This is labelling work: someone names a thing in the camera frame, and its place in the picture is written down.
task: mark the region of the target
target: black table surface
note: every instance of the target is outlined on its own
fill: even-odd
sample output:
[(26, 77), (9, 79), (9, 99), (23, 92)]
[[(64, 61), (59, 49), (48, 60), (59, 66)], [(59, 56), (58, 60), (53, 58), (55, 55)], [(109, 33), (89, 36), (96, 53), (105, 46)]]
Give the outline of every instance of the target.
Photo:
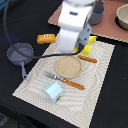
[[(42, 55), (49, 44), (37, 44), (40, 34), (57, 35), (60, 28), (48, 24), (49, 17), (62, 0), (16, 0), (7, 15), (7, 29), (13, 43), (27, 42), (34, 54)], [(115, 45), (102, 89), (90, 123), (90, 128), (128, 128), (128, 44), (98, 37)], [(10, 47), (3, 30), (3, 10), (0, 11), (0, 105), (30, 116), (51, 128), (75, 128), (65, 120), (22, 101), (12, 93), (22, 83), (21, 67), (7, 58)], [(25, 65), (27, 74), (38, 59)]]

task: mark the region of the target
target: cable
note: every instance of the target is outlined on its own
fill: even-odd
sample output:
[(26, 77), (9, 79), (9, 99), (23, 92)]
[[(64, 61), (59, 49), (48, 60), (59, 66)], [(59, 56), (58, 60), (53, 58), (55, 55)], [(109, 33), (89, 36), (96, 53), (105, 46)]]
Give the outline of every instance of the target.
[(80, 45), (79, 48), (78, 48), (78, 51), (76, 53), (50, 54), (50, 55), (45, 55), (45, 56), (29, 56), (29, 55), (24, 54), (23, 52), (21, 52), (20, 50), (18, 50), (16, 48), (16, 46), (12, 43), (12, 41), (11, 41), (9, 35), (8, 35), (7, 26), (6, 26), (6, 15), (7, 15), (9, 1), (10, 0), (7, 0), (6, 7), (5, 7), (5, 10), (4, 10), (4, 17), (3, 17), (4, 32), (5, 32), (5, 35), (6, 35), (7, 39), (8, 39), (8, 41), (9, 41), (9, 43), (13, 47), (13, 49), (16, 52), (18, 52), (19, 54), (21, 54), (22, 56), (25, 56), (25, 57), (28, 57), (28, 58), (33, 58), (33, 59), (40, 59), (40, 58), (46, 58), (46, 57), (52, 57), (52, 56), (71, 56), (71, 55), (77, 55), (78, 53), (80, 53), (83, 50), (84, 46), (83, 45)]

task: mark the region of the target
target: wooden plate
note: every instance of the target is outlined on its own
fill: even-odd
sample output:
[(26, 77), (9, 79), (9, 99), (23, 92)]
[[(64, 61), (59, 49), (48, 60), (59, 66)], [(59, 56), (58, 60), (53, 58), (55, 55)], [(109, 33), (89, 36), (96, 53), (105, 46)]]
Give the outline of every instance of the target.
[(82, 63), (75, 56), (66, 56), (56, 63), (56, 72), (64, 78), (75, 78), (82, 71)]

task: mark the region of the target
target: metal fork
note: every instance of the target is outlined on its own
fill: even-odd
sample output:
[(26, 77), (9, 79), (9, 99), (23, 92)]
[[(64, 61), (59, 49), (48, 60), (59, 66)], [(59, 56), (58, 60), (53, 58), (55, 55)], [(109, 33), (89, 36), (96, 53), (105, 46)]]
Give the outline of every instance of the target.
[(56, 75), (54, 75), (54, 74), (52, 74), (52, 73), (50, 73), (50, 72), (44, 71), (43, 74), (44, 74), (46, 77), (50, 78), (50, 79), (60, 80), (60, 81), (62, 81), (63, 83), (66, 83), (66, 84), (71, 85), (71, 86), (73, 86), (73, 87), (76, 87), (76, 88), (78, 88), (78, 89), (81, 89), (81, 90), (85, 89), (83, 85), (77, 84), (77, 83), (72, 82), (72, 81), (69, 81), (69, 80), (67, 80), (67, 79), (61, 79), (61, 78), (57, 77)]

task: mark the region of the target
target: wooden handle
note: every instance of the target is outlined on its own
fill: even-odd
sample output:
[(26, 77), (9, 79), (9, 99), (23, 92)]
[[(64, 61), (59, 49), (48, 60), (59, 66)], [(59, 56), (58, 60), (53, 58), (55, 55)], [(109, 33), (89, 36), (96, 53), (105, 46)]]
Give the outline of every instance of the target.
[(66, 79), (63, 79), (63, 82), (68, 84), (68, 85), (71, 85), (73, 87), (79, 88), (81, 90), (85, 89), (83, 85), (77, 84), (75, 82), (72, 82), (72, 81), (69, 81), (69, 80), (66, 80)]
[(92, 59), (92, 58), (89, 58), (89, 57), (78, 55), (78, 58), (80, 58), (82, 60), (89, 61), (89, 62), (97, 63), (97, 60), (96, 59)]

